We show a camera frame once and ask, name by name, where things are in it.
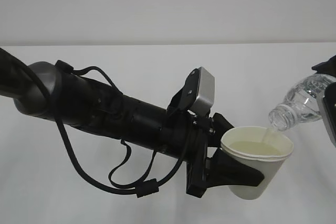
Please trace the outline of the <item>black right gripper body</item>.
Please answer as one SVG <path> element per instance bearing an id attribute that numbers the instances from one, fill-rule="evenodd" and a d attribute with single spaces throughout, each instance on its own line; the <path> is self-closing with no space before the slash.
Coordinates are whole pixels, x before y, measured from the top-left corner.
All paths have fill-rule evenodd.
<path id="1" fill-rule="evenodd" d="M 315 71 L 316 74 L 327 74 L 336 77 L 336 56 L 311 67 L 311 69 Z"/>

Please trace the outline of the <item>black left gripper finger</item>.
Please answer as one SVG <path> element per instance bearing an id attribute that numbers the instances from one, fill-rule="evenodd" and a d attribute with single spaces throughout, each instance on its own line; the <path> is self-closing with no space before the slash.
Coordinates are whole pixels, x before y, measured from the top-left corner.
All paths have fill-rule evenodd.
<path id="1" fill-rule="evenodd" d="M 259 170 L 247 166 L 218 148 L 206 159 L 206 186 L 251 186 L 257 187 L 265 179 Z"/>
<path id="2" fill-rule="evenodd" d="M 209 133 L 210 137 L 208 140 L 209 147 L 220 147 L 221 146 L 221 139 L 223 135 L 233 129 L 234 126 L 230 124 L 221 114 L 215 113 L 211 118 L 211 129 L 212 131 Z"/>

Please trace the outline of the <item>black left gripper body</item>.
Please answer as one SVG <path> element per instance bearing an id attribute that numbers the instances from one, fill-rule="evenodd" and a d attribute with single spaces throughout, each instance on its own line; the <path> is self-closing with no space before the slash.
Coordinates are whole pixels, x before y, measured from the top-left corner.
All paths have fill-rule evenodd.
<path id="1" fill-rule="evenodd" d="M 158 181 L 158 186 L 163 186 L 173 178 L 185 162 L 186 193 L 201 198 L 207 190 L 207 148 L 213 135 L 213 120 L 209 114 L 205 116 L 192 116 L 187 112 L 181 114 L 174 125 L 173 136 L 169 141 L 176 144 L 177 161 L 171 171 Z"/>

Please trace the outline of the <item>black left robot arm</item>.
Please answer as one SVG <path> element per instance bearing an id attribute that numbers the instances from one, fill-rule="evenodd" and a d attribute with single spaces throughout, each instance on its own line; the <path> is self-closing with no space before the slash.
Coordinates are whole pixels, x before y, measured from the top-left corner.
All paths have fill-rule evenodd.
<path id="1" fill-rule="evenodd" d="M 221 114 L 211 114 L 215 80 L 205 68 L 191 71 L 165 109 L 124 95 L 110 79 L 102 83 L 86 78 L 92 70 L 97 67 L 75 70 L 63 61 L 26 65 L 1 50 L 1 95 L 12 98 L 20 113 L 57 124 L 73 167 L 89 184 L 140 198 L 157 193 L 182 163 L 186 163 L 186 192 L 199 198 L 211 187 L 256 187 L 264 180 L 260 171 L 221 150 L 221 138 L 232 125 Z M 127 148 L 126 158 L 131 155 L 130 144 L 136 144 L 174 157 L 176 164 L 160 180 L 148 179 L 145 172 L 130 184 L 104 185 L 80 166 L 66 125 L 119 140 Z"/>

